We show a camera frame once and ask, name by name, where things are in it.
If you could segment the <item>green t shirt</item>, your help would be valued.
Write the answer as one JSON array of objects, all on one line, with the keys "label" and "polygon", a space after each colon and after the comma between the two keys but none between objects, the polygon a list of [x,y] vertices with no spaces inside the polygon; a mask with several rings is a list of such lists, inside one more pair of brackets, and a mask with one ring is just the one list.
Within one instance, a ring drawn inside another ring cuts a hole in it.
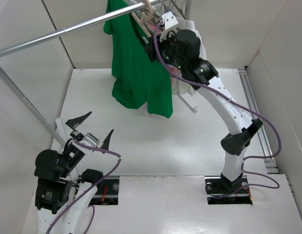
[{"label": "green t shirt", "polygon": [[147,35],[126,14],[105,22],[103,31],[112,36],[112,75],[116,78],[112,96],[125,108],[147,106],[150,114],[170,118],[173,113],[169,73],[151,62],[141,44]]}]

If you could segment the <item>wooden hanger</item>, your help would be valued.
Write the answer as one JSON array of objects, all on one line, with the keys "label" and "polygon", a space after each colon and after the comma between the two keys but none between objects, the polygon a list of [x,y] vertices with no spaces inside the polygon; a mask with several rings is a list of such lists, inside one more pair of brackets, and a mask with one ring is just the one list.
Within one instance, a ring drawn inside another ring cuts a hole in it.
[{"label": "wooden hanger", "polygon": [[147,37],[150,37],[151,34],[149,33],[149,31],[147,30],[147,28],[145,27],[145,22],[146,21],[151,21],[154,18],[154,12],[153,12],[153,8],[152,5],[150,3],[149,0],[143,0],[143,3],[145,3],[146,8],[147,8],[147,12],[142,12],[140,17],[134,12],[131,13],[131,16],[133,17],[133,19],[138,23],[138,25],[140,26],[140,28],[142,29],[142,31],[145,33],[145,35]]}]

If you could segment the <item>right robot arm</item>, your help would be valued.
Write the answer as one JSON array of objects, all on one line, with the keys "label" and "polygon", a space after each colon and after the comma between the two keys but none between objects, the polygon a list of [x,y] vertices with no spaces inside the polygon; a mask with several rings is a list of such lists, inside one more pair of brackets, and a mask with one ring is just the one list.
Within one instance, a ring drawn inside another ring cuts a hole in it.
[{"label": "right robot arm", "polygon": [[229,133],[221,140],[226,155],[220,186],[223,193],[231,193],[241,187],[241,165],[246,148],[262,127],[262,121],[252,119],[234,105],[233,99],[229,99],[229,92],[217,70],[209,61],[201,58],[201,40],[193,31],[170,30],[165,39],[153,35],[144,49],[150,61],[162,61],[177,68],[185,82],[203,96],[224,121]]}]

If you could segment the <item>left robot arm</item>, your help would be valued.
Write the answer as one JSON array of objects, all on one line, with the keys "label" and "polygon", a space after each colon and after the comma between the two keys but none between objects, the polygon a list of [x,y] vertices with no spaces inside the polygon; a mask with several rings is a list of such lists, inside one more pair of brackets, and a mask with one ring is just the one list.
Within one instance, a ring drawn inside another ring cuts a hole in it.
[{"label": "left robot arm", "polygon": [[78,163],[93,152],[121,159],[120,154],[109,150],[112,131],[103,142],[91,133],[77,131],[90,114],[66,121],[71,137],[63,142],[61,150],[47,149],[36,157],[35,207],[39,234],[78,234],[88,208],[117,201],[117,192],[113,191],[115,180],[108,178],[115,168],[106,174],[95,169],[81,173],[77,170]]}]

